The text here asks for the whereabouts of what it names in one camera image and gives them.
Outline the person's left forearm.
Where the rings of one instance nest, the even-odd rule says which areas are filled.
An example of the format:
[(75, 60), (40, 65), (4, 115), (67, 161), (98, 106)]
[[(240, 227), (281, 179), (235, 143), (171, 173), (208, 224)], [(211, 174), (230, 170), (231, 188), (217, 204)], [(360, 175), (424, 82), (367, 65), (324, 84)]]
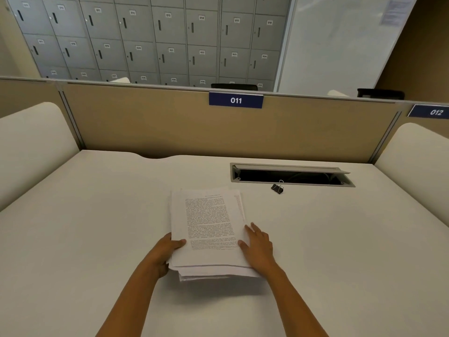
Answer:
[(141, 261), (95, 337), (141, 337), (154, 288), (167, 272), (166, 260)]

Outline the person's right hand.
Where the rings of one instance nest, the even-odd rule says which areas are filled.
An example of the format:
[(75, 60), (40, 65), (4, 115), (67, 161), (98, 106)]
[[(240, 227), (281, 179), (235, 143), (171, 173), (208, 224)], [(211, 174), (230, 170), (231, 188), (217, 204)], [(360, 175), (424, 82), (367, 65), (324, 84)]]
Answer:
[(244, 257), (251, 268), (268, 279), (279, 267), (273, 256), (273, 245), (268, 233), (262, 231), (253, 222), (244, 226), (249, 239), (246, 243), (251, 248), (251, 256)]

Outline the person's right forearm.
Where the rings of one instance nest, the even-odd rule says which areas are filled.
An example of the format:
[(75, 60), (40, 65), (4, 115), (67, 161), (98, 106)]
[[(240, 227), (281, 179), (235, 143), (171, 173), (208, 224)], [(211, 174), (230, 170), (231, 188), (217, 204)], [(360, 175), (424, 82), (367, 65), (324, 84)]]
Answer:
[(260, 273), (275, 298), (286, 337), (329, 337), (277, 263), (269, 263)]

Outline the wall of grey lockers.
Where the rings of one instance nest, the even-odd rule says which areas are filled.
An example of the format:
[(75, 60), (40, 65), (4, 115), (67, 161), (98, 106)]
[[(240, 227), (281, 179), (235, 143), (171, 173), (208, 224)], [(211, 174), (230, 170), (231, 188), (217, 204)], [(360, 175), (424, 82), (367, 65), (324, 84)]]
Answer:
[(272, 92), (295, 0), (0, 0), (41, 78)]

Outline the printed paper notice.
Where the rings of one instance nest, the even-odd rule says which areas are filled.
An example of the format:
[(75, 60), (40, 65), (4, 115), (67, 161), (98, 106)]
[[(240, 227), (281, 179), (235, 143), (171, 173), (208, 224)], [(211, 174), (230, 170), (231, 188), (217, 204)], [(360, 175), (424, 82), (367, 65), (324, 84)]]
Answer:
[(382, 15), (380, 26), (402, 27), (409, 16), (411, 4), (411, 1), (389, 0)]

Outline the white rounded side divider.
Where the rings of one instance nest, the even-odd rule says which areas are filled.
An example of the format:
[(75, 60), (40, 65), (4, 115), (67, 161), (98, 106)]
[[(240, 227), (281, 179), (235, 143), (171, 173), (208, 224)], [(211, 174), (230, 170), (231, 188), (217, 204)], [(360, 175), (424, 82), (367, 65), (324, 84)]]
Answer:
[(404, 124), (374, 165), (449, 227), (449, 138)]
[(52, 102), (0, 118), (0, 212), (79, 152)]

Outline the black chair back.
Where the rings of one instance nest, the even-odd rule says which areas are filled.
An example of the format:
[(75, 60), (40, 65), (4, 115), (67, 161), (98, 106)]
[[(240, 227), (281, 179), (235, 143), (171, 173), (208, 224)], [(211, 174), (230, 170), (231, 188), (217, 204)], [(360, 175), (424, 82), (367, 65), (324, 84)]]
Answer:
[(226, 83), (212, 83), (211, 88), (214, 89), (225, 89), (225, 90), (241, 90), (241, 91), (252, 91), (257, 92), (258, 87), (255, 84), (226, 84)]
[(398, 90), (358, 88), (357, 97), (381, 100), (405, 100), (405, 93)]

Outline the blue number sign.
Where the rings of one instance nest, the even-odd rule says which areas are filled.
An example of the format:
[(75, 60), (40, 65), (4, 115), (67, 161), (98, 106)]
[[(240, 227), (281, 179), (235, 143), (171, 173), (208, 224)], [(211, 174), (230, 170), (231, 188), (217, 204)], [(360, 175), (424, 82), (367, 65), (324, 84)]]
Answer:
[(255, 108), (263, 107), (264, 95), (230, 92), (209, 92), (210, 106)]
[(449, 119), (449, 106), (415, 104), (407, 117)]

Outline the white whiteboard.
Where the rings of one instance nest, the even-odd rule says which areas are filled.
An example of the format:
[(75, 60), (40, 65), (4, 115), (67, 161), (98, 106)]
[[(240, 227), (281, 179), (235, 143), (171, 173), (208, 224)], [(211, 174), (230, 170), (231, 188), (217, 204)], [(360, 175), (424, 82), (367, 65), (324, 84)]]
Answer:
[[(417, 2), (397, 1), (412, 2), (409, 16)], [(358, 88), (374, 88), (406, 24), (380, 26), (388, 2), (292, 0), (274, 92), (356, 97)]]

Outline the person's left hand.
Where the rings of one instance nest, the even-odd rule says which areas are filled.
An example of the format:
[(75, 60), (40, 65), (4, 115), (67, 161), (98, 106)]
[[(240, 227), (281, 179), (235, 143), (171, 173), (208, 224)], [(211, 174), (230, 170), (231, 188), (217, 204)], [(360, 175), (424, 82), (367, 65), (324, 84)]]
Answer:
[(172, 240), (171, 233), (160, 238), (143, 260), (145, 269), (152, 279), (158, 280), (168, 273), (168, 262), (171, 258), (168, 255), (169, 240)]

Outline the stack of printed white paper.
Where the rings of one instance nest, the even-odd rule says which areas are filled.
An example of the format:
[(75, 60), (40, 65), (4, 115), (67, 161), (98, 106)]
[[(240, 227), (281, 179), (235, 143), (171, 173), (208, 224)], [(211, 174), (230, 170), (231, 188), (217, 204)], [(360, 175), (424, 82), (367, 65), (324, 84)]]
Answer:
[(180, 282), (221, 278), (260, 278), (238, 241), (250, 245), (238, 189), (177, 190), (170, 196), (171, 238), (186, 244), (169, 259)]

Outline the beige desk partition panel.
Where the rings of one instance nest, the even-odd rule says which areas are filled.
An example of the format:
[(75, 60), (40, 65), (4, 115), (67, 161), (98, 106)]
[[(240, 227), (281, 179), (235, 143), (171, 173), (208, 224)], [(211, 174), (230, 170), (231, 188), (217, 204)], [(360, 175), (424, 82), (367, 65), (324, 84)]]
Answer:
[(431, 103), (424, 101), (394, 101), (395, 105), (398, 105), (398, 109), (395, 110), (394, 116), (387, 126), (384, 134), (381, 136), (380, 141), (375, 147), (371, 157), (368, 159), (368, 164), (375, 164), (379, 159), (380, 154), (384, 151), (387, 144), (390, 142), (396, 131), (400, 126), (412, 123), (422, 126), (432, 132), (435, 132), (445, 138), (449, 139), (449, 119), (433, 119), (433, 118), (409, 118), (408, 113), (415, 104), (424, 105), (442, 105), (449, 106), (449, 103)]
[(78, 147), (84, 149), (85, 144), (60, 80), (0, 76), (0, 118), (43, 102), (51, 102), (59, 107)]
[(368, 163), (396, 102), (265, 95), (262, 108), (212, 106), (207, 91), (118, 84), (62, 87), (88, 150)]

